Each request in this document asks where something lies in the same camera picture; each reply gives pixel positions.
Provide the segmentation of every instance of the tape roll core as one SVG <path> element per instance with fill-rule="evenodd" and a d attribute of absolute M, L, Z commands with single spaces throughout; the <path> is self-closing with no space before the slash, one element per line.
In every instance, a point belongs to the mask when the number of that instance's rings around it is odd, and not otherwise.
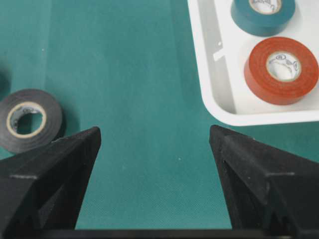
<path fill-rule="evenodd" d="M 267 67 L 272 56 L 281 54 L 292 57 L 275 58 L 278 64 L 291 70 L 291 79 L 278 80 Z M 257 97 L 272 104 L 288 105 L 299 101 L 315 87 L 319 67 L 315 56 L 301 43 L 290 38 L 272 37 L 261 41 L 252 50 L 244 75 L 248 87 Z"/>
<path fill-rule="evenodd" d="M 18 121 L 26 114 L 41 114 L 42 121 L 32 133 L 20 134 Z M 21 90 L 0 102 L 0 146 L 10 152 L 25 152 L 50 143 L 57 137 L 61 125 L 59 103 L 42 90 Z"/>
<path fill-rule="evenodd" d="M 39 128 L 37 128 L 34 132 L 28 134 L 17 133 L 17 124 L 19 119 L 26 114 L 36 113 L 41 113 L 42 115 L 42 121 Z M 9 132 L 17 138 L 31 138 L 37 135 L 41 130 L 43 130 L 46 123 L 46 119 L 46 112 L 41 105 L 35 102 L 23 102 L 13 107 L 12 110 L 9 112 L 6 118 L 6 127 L 9 130 Z"/>

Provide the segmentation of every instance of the white tray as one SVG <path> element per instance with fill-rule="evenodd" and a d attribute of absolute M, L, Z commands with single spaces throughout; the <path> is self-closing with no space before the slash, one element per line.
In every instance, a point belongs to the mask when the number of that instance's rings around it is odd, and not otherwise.
<path fill-rule="evenodd" d="M 277 106 L 256 97 L 246 85 L 244 64 L 266 39 L 242 31 L 230 14 L 232 0 L 188 0 L 201 95 L 218 120 L 236 126 L 319 120 L 319 84 L 301 101 Z M 296 12 L 277 36 L 300 41 L 319 59 L 319 1 L 296 0 Z"/>

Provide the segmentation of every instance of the teal electrical tape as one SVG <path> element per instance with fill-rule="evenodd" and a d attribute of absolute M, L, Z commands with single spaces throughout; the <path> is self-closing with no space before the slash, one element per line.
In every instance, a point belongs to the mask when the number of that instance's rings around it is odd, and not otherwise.
<path fill-rule="evenodd" d="M 245 32 L 273 36 L 284 30 L 295 8 L 295 0 L 234 0 L 231 15 Z"/>

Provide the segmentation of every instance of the green surface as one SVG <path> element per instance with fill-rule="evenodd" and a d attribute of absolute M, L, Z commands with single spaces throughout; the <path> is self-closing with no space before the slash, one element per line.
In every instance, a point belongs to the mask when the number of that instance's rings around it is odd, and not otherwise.
<path fill-rule="evenodd" d="M 0 99 L 43 89 L 67 134 L 101 128 L 77 228 L 230 227 L 185 0 L 4 0 L 0 34 Z M 318 125 L 233 128 L 318 159 Z"/>

